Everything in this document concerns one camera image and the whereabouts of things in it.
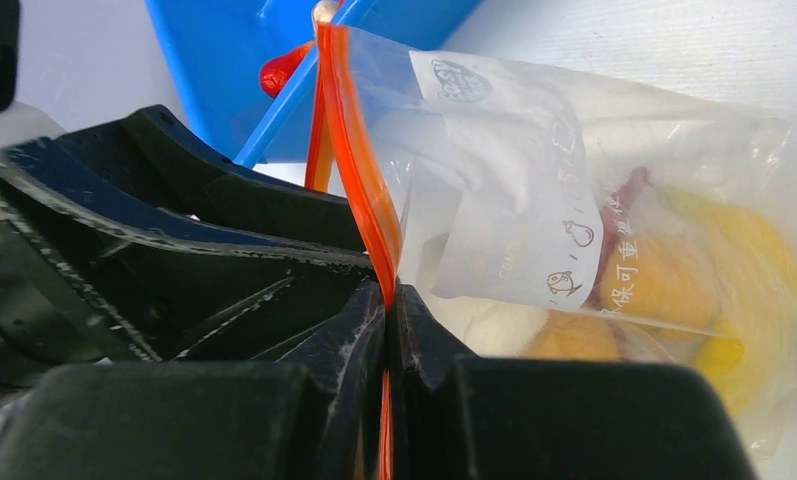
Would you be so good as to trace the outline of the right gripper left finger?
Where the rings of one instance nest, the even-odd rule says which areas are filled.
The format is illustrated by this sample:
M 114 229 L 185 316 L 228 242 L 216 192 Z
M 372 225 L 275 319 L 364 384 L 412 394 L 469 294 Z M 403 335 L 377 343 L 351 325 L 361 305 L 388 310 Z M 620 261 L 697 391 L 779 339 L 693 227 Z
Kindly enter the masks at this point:
M 274 362 L 60 367 L 0 433 L 0 479 L 350 479 L 385 315 L 361 283 Z

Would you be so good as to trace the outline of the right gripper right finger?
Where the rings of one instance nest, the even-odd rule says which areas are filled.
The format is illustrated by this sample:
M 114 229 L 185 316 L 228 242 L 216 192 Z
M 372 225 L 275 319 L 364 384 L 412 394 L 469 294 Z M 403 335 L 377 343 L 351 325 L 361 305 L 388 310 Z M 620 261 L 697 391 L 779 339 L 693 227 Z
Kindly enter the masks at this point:
M 751 479 L 721 402 L 655 363 L 485 358 L 417 291 L 389 316 L 398 479 Z

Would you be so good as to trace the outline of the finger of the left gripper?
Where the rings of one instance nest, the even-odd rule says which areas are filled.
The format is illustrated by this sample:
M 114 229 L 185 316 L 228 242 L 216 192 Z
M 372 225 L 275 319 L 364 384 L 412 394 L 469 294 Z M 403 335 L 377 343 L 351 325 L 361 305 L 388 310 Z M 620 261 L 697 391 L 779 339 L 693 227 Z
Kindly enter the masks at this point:
M 221 227 L 365 249 L 346 199 L 233 163 L 162 105 L 56 142 L 99 177 L 153 207 Z

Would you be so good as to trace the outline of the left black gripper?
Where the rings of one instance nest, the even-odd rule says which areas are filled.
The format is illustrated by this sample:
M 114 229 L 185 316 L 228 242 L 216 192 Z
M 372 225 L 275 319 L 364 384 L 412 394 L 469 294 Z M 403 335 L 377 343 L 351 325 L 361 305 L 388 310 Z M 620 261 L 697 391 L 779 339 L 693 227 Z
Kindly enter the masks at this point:
M 0 407 L 68 363 L 249 357 L 374 275 L 365 251 L 148 205 L 56 141 L 0 149 Z

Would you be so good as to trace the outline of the white toy mushroom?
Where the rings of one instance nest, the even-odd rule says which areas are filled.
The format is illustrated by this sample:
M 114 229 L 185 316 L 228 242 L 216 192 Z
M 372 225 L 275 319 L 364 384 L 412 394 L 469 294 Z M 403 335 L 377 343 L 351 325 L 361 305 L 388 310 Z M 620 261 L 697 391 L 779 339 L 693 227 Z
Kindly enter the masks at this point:
M 403 235 L 399 280 L 414 287 L 434 319 L 474 352 L 519 355 L 545 325 L 545 309 L 434 292 L 465 191 L 441 120 L 387 113 L 371 134 Z

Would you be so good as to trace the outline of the clear zip bag orange zipper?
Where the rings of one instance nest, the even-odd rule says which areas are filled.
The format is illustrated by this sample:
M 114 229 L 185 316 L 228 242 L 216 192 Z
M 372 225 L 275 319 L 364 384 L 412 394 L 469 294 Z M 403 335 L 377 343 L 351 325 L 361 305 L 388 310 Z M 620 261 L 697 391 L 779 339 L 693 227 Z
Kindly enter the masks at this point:
M 387 113 L 439 118 L 465 185 L 434 288 L 547 311 L 597 303 L 600 210 L 638 167 L 649 183 L 630 208 L 631 232 L 698 241 L 703 231 L 660 198 L 678 188 L 762 213 L 797 258 L 797 119 L 591 73 L 488 56 L 424 51 L 361 29 L 322 23 L 306 184 L 337 170 L 381 290 L 394 303 L 403 235 L 371 134 Z M 689 367 L 715 324 L 687 361 Z M 746 455 L 772 455 L 797 389 L 733 414 Z

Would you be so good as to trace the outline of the red toy chili pepper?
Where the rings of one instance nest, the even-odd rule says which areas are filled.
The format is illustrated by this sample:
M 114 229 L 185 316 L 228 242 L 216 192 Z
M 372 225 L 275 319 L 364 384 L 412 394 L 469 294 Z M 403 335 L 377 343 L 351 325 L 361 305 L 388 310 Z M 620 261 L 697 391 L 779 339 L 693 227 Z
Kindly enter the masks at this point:
M 600 210 L 603 226 L 603 240 L 599 269 L 602 270 L 609 259 L 612 248 L 621 234 L 629 234 L 627 223 L 630 208 L 649 183 L 651 172 L 647 167 L 632 170 L 627 180 L 612 194 L 605 198 Z

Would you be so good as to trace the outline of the yellow toy banana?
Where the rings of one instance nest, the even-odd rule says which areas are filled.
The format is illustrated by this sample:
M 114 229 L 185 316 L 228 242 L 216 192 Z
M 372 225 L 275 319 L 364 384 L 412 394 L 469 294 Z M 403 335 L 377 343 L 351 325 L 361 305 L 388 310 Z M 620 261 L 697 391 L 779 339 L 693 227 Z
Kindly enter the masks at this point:
M 793 388 L 797 258 L 759 211 L 665 188 L 661 200 L 704 233 L 715 262 L 722 313 L 716 336 L 693 364 L 733 413 L 759 408 Z

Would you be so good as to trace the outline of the orange toy mango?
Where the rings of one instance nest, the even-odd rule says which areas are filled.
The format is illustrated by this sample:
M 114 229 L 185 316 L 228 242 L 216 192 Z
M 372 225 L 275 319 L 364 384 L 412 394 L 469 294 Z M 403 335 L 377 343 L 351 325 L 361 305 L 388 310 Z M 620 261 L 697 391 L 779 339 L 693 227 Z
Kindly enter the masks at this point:
M 546 360 L 687 361 L 721 311 L 713 263 L 696 240 L 622 238 L 585 313 L 552 311 L 522 356 Z

